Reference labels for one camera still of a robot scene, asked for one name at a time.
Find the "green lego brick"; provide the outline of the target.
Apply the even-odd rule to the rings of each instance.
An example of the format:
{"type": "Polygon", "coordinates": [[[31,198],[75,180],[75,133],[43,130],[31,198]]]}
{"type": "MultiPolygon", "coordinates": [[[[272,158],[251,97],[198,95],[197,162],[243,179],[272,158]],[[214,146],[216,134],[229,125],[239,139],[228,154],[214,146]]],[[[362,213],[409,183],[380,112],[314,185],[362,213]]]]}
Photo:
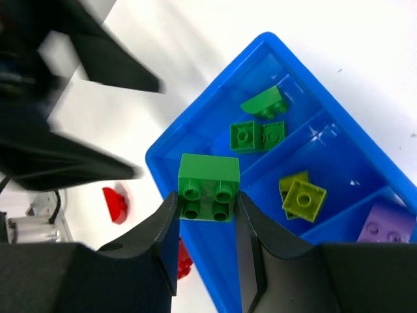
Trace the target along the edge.
{"type": "Polygon", "coordinates": [[[239,159],[184,153],[178,174],[183,220],[229,222],[240,188],[239,159]]]}

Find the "yellow printed lego brick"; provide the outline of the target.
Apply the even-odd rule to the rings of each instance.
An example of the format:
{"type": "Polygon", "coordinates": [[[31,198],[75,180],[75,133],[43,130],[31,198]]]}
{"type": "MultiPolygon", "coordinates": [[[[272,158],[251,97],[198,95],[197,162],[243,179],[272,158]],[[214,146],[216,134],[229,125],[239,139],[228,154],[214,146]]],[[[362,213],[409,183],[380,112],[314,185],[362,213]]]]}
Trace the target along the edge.
{"type": "Polygon", "coordinates": [[[278,187],[287,220],[302,218],[311,223],[315,222],[327,191],[312,184],[307,171],[282,177],[278,187]]]}

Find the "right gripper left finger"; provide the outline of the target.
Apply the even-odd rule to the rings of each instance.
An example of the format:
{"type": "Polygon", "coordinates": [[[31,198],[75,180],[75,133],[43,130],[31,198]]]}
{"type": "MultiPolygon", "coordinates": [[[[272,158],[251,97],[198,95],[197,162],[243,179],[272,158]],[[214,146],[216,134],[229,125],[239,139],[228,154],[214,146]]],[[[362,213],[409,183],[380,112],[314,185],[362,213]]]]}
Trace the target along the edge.
{"type": "Polygon", "coordinates": [[[2,312],[169,312],[177,292],[179,198],[93,251],[81,243],[1,245],[2,312]]]}

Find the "yellow green lego pair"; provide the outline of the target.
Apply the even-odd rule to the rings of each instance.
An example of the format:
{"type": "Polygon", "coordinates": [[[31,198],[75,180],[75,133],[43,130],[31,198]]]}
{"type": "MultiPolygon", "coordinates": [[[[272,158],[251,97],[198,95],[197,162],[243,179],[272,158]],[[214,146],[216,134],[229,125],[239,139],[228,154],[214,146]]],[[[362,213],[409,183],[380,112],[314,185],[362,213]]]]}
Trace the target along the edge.
{"type": "Polygon", "coordinates": [[[286,138],[284,121],[260,124],[246,121],[230,125],[230,150],[235,153],[266,152],[286,138]]]}

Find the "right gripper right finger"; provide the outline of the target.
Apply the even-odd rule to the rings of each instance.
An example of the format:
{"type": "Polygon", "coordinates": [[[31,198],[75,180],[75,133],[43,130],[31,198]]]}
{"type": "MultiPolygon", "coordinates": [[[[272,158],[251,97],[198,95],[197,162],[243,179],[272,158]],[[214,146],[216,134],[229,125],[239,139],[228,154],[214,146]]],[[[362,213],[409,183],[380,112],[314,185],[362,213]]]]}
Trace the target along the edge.
{"type": "Polygon", "coordinates": [[[415,312],[416,245],[312,245],[241,192],[235,233],[244,312],[415,312]]]}

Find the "purple round lego brick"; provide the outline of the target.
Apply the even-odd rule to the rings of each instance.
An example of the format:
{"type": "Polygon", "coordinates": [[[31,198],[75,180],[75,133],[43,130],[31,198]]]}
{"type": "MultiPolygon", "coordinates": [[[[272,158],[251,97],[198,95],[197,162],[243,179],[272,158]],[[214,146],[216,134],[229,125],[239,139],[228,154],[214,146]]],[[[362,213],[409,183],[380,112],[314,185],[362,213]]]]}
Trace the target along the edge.
{"type": "Polygon", "coordinates": [[[396,205],[375,204],[358,236],[359,243],[409,243],[416,216],[396,205]]]}

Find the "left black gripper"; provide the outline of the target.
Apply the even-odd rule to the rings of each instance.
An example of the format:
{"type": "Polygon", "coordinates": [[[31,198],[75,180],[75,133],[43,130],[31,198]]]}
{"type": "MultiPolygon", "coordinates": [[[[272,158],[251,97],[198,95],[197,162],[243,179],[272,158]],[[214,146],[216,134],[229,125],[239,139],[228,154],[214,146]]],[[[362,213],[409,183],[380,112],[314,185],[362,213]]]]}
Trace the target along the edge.
{"type": "Polygon", "coordinates": [[[48,117],[79,66],[92,82],[161,91],[160,79],[114,41],[83,1],[1,2],[1,173],[26,190],[143,175],[139,166],[51,129],[48,117]],[[52,52],[52,32],[68,37],[74,56],[52,52]]]}

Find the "red half round lego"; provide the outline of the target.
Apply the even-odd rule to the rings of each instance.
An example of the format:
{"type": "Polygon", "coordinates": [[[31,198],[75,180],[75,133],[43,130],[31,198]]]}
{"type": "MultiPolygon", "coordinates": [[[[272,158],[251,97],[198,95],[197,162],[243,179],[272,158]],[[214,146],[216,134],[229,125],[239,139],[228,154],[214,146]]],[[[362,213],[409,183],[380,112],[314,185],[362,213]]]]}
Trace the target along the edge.
{"type": "Polygon", "coordinates": [[[128,215],[128,205],[125,197],[110,187],[102,188],[111,221],[114,224],[123,224],[128,215]]]}

